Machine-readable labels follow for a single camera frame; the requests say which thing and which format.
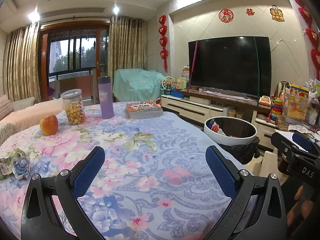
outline teal cloth cover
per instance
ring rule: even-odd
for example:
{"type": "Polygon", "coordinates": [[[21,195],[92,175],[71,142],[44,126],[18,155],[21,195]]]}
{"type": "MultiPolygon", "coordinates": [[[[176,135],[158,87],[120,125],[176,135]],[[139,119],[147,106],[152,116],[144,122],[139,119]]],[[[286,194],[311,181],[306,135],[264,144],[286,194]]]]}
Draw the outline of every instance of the teal cloth cover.
{"type": "Polygon", "coordinates": [[[163,94],[159,72],[143,69],[118,69],[114,74],[113,94],[120,102],[156,100],[163,94]]]}

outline recessed light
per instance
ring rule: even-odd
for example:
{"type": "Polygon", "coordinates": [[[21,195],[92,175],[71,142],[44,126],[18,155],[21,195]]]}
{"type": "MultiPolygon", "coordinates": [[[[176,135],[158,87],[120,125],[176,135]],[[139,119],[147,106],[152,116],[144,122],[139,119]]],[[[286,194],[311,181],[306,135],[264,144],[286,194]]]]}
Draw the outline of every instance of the recessed light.
{"type": "Polygon", "coordinates": [[[120,11],[119,7],[118,6],[115,6],[113,8],[113,12],[115,13],[115,15],[118,15],[118,12],[120,11]]]}
{"type": "Polygon", "coordinates": [[[35,10],[34,12],[32,12],[28,15],[28,18],[31,20],[32,23],[35,23],[40,20],[40,15],[35,10]]]}

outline black tv screen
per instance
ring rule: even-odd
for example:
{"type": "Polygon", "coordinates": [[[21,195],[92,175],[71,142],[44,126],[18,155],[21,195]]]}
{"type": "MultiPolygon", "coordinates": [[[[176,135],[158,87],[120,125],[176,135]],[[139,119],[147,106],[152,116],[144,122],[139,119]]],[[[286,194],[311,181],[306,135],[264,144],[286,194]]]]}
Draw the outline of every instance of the black tv screen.
{"type": "MultiPolygon", "coordinates": [[[[271,53],[268,37],[224,37],[198,41],[191,85],[269,96],[271,53]],[[258,93],[258,70],[260,89],[258,93]]],[[[192,67],[196,42],[189,42],[192,67]]]]}

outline water bottle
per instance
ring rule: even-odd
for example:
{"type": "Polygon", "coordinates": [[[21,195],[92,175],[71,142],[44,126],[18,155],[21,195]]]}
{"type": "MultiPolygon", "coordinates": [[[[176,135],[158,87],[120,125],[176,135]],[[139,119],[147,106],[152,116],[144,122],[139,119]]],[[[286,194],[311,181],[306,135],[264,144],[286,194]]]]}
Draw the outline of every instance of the water bottle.
{"type": "Polygon", "coordinates": [[[102,118],[114,117],[110,77],[99,77],[98,88],[102,118]]]}

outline hand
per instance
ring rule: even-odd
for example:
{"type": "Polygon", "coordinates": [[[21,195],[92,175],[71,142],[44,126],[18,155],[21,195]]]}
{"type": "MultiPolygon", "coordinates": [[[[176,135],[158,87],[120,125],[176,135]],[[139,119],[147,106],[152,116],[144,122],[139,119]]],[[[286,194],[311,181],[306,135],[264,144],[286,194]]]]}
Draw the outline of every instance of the hand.
{"type": "MultiPolygon", "coordinates": [[[[303,185],[300,186],[300,188],[298,189],[297,193],[295,194],[295,196],[294,196],[295,200],[299,200],[301,198],[302,189],[303,189],[303,185]]],[[[309,215],[310,211],[313,208],[313,205],[314,205],[314,203],[311,200],[306,200],[301,205],[301,214],[302,214],[304,219],[306,219],[306,217],[309,215]]],[[[288,226],[290,226],[292,224],[292,222],[293,222],[294,214],[295,214],[295,211],[297,209],[297,206],[298,206],[298,202],[293,206],[293,208],[287,214],[287,225],[288,226]]]]}

